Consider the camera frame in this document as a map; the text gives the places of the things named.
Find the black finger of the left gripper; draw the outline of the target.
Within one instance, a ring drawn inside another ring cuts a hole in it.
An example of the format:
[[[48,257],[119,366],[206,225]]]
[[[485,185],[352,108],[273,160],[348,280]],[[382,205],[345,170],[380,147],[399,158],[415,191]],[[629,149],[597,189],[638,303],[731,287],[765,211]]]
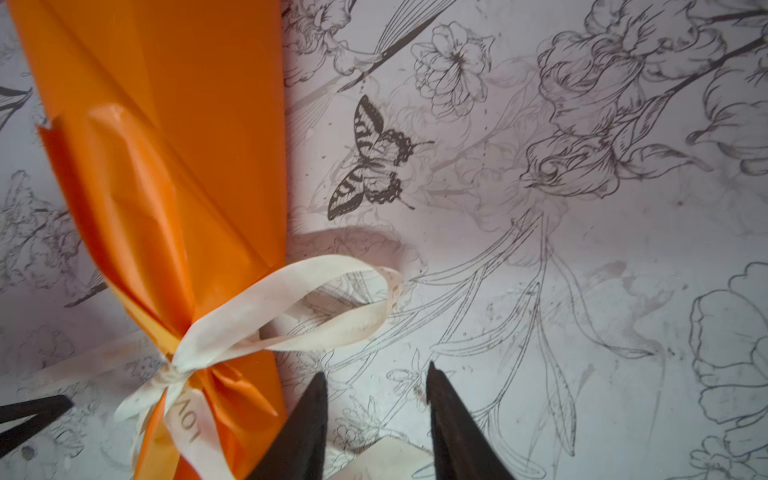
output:
[[[54,395],[1,406],[1,423],[22,423],[1,433],[1,457],[40,433],[72,409],[74,403],[65,395]]]

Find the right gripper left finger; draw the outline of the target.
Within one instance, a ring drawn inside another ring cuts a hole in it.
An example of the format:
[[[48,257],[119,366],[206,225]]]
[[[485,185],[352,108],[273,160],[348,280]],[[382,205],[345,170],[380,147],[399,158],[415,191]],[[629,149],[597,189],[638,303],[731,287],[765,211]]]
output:
[[[326,377],[316,373],[248,480],[321,480],[328,426]]]

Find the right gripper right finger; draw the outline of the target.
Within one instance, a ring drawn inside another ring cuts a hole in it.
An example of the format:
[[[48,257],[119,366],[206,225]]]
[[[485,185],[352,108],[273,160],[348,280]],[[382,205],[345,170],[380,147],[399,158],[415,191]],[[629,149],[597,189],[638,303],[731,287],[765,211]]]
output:
[[[437,480],[513,480],[447,375],[430,363],[426,379]]]

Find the orange wrapping paper sheet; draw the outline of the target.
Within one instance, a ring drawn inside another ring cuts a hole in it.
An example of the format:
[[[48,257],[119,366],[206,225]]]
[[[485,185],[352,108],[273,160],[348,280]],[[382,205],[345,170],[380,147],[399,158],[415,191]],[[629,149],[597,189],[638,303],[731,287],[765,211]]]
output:
[[[282,267],[276,1],[12,1],[40,135],[92,259],[170,355]]]

